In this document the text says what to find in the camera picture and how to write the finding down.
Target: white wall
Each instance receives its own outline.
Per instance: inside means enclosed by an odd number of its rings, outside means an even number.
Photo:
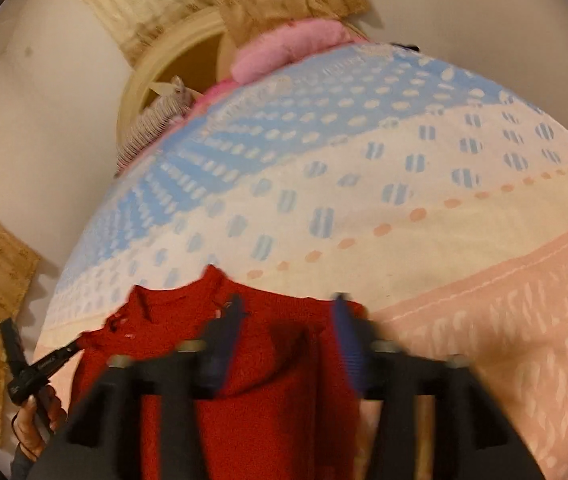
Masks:
[[[0,221],[45,259],[18,320],[27,353],[60,269],[112,181],[130,73],[81,0],[27,0],[0,56]],[[11,455],[0,450],[4,473]]]
[[[371,0],[353,20],[379,41],[424,53],[514,90],[568,128],[568,0]]]

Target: garment sleeve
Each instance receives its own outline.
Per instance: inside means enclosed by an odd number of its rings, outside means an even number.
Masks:
[[[33,464],[21,450],[21,446],[17,446],[15,457],[10,464],[10,480],[26,480]]]

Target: orange dot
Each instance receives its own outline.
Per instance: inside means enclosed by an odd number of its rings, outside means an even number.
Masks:
[[[317,260],[319,260],[321,257],[321,253],[320,251],[311,251],[310,253],[308,253],[306,255],[306,257],[304,258],[304,260],[306,260],[308,263],[313,264],[315,263]]]
[[[420,220],[424,220],[426,218],[426,209],[423,207],[418,207],[417,209],[413,209],[411,214],[409,215],[411,222],[419,222]]]
[[[384,236],[389,234],[393,229],[391,224],[379,224],[375,229],[373,229],[373,234],[375,236]]]
[[[449,198],[448,200],[444,201],[444,207],[447,207],[448,209],[454,209],[456,207],[459,207],[462,205],[462,201],[458,200],[456,198]]]
[[[344,238],[344,240],[340,241],[339,244],[337,244],[337,248],[338,249],[348,249],[349,247],[352,247],[353,245],[355,245],[355,238]]]

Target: red shirt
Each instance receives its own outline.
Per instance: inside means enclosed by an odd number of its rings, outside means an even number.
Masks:
[[[347,383],[331,324],[331,301],[290,298],[232,282],[208,266],[176,290],[133,287],[104,328],[84,333],[71,407],[111,355],[136,360],[195,338],[232,294],[248,316],[226,384],[215,400],[197,401],[212,480],[350,480],[359,404]],[[351,303],[355,314],[363,307]],[[142,399],[142,472],[158,480],[156,397]]]

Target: bed sheet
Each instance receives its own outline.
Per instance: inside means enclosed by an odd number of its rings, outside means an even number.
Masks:
[[[38,353],[100,327],[132,285],[207,264],[347,291],[411,351],[467,354],[547,478],[568,478],[568,131],[502,86],[367,44],[236,90],[110,189]]]

